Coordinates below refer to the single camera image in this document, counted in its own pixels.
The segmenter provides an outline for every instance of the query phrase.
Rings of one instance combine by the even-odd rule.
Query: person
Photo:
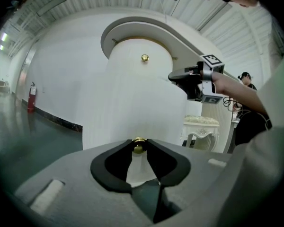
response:
[[[223,0],[223,1],[235,2],[243,7],[254,7],[260,4],[261,6],[263,6],[264,8],[270,11],[271,15],[278,20],[280,27],[284,31],[284,10],[280,9],[282,5],[284,7],[284,0]],[[247,87],[244,84],[241,84],[231,79],[230,77],[227,77],[218,72],[212,73],[212,80],[216,86],[217,93],[221,93],[233,98],[235,101],[240,102],[242,105],[244,105],[245,108],[253,112],[253,114],[249,115],[248,117],[254,116],[256,113],[260,113],[261,115],[265,115],[267,118],[267,112],[263,104],[261,103],[259,97],[257,96],[257,91],[255,89]],[[256,125],[251,125],[251,123],[246,123],[246,125],[249,125],[249,127],[256,127]],[[250,135],[245,135],[245,138],[243,136],[239,137],[236,142],[236,145],[243,141],[246,142],[246,140],[249,138]]]
[[[249,87],[255,91],[257,90],[255,85],[251,83],[251,76],[248,72],[243,72],[238,78],[246,87]],[[239,102],[235,105],[241,108],[241,111],[239,112],[240,122],[237,125],[235,134],[236,146],[243,143],[248,143],[258,133],[270,128],[267,123],[267,116],[261,115],[250,109],[248,106],[240,104]]]

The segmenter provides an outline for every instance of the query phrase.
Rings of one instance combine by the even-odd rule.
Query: curved white panel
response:
[[[187,95],[177,86],[122,71],[93,74],[84,89],[83,149],[136,137],[179,144]]]
[[[142,61],[143,54],[149,56],[148,61]],[[113,48],[106,70],[125,70],[168,80],[172,66],[171,55],[161,45],[146,39],[130,39],[118,43]]]

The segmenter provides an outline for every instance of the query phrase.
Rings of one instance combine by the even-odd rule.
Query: white ornate table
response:
[[[239,123],[239,121],[231,121],[231,128],[229,129],[229,135],[228,135],[226,146],[224,148],[223,153],[227,153],[228,152],[229,147],[231,146],[234,129],[237,128],[238,123]]]
[[[218,124],[184,122],[181,140],[187,139],[186,147],[189,147],[193,136],[196,136],[199,139],[209,136],[211,143],[209,148],[206,150],[211,151],[215,147],[219,138],[218,127]]]

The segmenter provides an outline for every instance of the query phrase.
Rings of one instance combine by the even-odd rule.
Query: human arm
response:
[[[234,100],[244,104],[250,109],[267,114],[265,108],[263,107],[260,99],[257,96],[257,91],[240,84],[239,82],[233,80],[218,72],[213,72],[212,74],[213,83],[216,86],[217,93],[222,93],[224,95],[232,97]]]

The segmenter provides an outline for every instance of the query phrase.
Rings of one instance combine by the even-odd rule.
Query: white ceiling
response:
[[[14,39],[10,57],[58,19],[86,9],[128,6],[165,13],[200,31],[221,50],[225,69],[235,77],[247,71],[260,87],[269,75],[271,17],[262,7],[241,8],[221,0],[67,0],[39,17],[36,12],[49,1],[28,0],[4,26]]]

